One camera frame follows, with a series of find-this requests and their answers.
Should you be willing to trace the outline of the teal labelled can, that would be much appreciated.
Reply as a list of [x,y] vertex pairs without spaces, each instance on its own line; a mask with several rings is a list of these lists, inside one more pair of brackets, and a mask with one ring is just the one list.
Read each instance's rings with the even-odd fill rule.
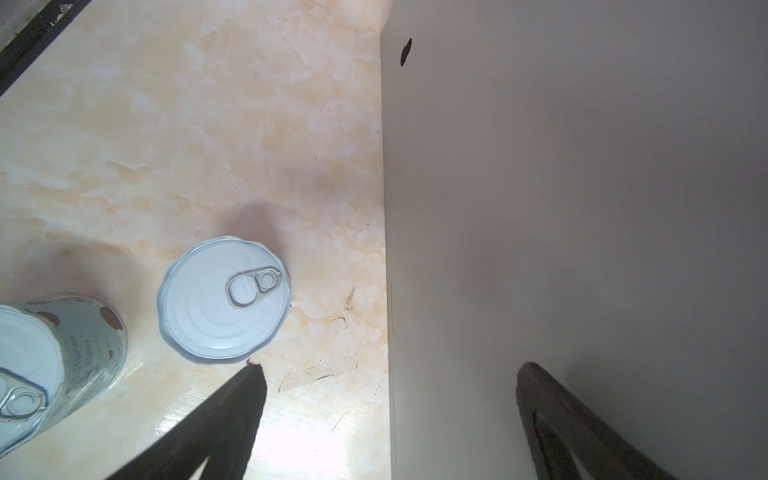
[[59,294],[1,305],[1,455],[7,456],[105,391],[127,354],[107,304]]

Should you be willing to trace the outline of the grey metal cabinet box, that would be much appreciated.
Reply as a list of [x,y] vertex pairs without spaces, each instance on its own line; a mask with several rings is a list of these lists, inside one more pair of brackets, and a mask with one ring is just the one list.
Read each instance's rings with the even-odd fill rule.
[[535,362],[679,479],[767,475],[767,5],[397,1],[392,470],[532,479]]

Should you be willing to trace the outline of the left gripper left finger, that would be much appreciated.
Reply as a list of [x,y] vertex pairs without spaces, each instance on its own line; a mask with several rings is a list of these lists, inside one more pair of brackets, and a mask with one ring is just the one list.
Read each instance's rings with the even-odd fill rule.
[[249,363],[113,479],[242,479],[267,398],[263,368]]

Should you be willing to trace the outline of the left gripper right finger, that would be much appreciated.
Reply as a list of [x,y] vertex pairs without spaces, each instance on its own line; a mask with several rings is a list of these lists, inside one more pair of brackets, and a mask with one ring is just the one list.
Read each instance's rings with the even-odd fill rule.
[[517,405],[540,479],[670,479],[544,368],[517,373]]

